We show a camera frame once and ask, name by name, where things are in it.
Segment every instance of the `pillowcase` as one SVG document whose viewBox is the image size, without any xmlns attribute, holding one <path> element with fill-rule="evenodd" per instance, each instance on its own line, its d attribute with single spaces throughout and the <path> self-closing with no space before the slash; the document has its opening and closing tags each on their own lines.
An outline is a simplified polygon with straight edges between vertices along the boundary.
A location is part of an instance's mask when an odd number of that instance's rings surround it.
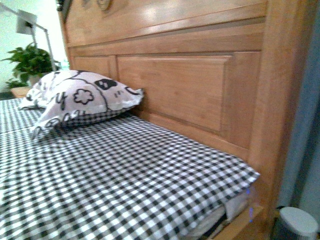
<svg viewBox="0 0 320 240">
<path fill-rule="evenodd" d="M 32 139 L 56 125 L 77 126 L 104 121 L 138 105 L 143 90 L 83 70 L 55 71 L 43 76 L 19 109 L 45 108 L 32 128 Z"/>
</svg>

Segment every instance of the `bed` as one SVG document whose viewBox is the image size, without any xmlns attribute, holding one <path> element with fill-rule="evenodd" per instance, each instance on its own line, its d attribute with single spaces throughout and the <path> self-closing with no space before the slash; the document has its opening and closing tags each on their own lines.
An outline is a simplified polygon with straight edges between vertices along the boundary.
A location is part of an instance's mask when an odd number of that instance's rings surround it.
<svg viewBox="0 0 320 240">
<path fill-rule="evenodd" d="M 198 239 L 259 176 L 130 113 L 30 140 L 44 111 L 20 103 L 0 102 L 1 239 Z"/>
</svg>

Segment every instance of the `gray container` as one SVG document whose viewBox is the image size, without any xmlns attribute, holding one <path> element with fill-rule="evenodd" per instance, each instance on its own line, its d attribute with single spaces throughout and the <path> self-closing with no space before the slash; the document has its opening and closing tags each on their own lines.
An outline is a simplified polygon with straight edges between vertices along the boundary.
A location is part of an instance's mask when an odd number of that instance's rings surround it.
<svg viewBox="0 0 320 240">
<path fill-rule="evenodd" d="M 273 240 L 316 240 L 317 231 L 318 223 L 309 213 L 284 207 L 275 224 Z"/>
</svg>

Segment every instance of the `cartoon print pillowcase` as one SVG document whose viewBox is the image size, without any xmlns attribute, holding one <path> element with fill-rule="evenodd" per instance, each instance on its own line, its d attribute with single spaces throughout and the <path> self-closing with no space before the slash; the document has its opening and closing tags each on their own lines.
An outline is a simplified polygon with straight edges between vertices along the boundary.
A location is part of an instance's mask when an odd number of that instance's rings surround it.
<svg viewBox="0 0 320 240">
<path fill-rule="evenodd" d="M 103 75 L 80 70 L 51 72 L 27 93 L 20 110 L 45 108 L 32 128 L 32 139 L 54 126 L 107 120 L 138 105 L 143 90 Z"/>
</svg>

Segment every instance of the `wooden bed frame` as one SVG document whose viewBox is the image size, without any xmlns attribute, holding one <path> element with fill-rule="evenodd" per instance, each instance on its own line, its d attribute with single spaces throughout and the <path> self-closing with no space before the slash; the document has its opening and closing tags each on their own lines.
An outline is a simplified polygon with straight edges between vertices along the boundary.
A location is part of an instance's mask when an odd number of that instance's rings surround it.
<svg viewBox="0 0 320 240">
<path fill-rule="evenodd" d="M 135 114 L 260 172 L 254 221 L 246 210 L 214 239 L 267 239 L 317 1 L 67 2 L 71 69 L 144 88 Z"/>
</svg>

